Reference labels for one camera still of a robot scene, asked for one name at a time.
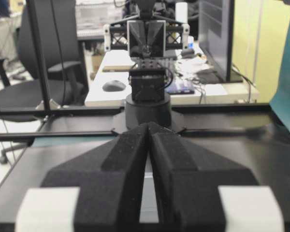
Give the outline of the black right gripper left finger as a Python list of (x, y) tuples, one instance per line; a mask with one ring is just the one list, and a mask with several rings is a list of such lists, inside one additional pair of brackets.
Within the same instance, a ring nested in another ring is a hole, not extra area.
[(117, 232), (139, 222), (148, 145), (142, 124), (50, 169), (27, 190), (17, 232)]

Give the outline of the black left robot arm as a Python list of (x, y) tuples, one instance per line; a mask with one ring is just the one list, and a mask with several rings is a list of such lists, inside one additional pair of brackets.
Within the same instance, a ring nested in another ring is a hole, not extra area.
[(173, 73), (158, 62), (166, 51), (167, 20), (128, 19), (104, 26), (105, 50), (122, 32), (135, 60), (129, 70), (126, 131), (113, 140), (50, 169), (38, 188), (29, 188), (17, 212), (17, 232), (118, 232), (139, 223), (148, 126), (172, 125), (165, 91)]

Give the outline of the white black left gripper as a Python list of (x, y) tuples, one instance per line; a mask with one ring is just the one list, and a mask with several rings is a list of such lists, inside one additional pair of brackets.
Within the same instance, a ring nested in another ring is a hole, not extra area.
[(104, 49), (126, 50), (131, 58), (162, 58), (189, 45), (190, 26), (171, 19), (123, 19), (103, 26)]

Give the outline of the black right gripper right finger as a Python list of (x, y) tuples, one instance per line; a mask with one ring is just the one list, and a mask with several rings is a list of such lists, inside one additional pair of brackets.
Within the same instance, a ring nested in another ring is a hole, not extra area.
[(149, 123), (154, 177), (169, 220), (183, 232), (282, 232), (272, 189), (252, 171)]

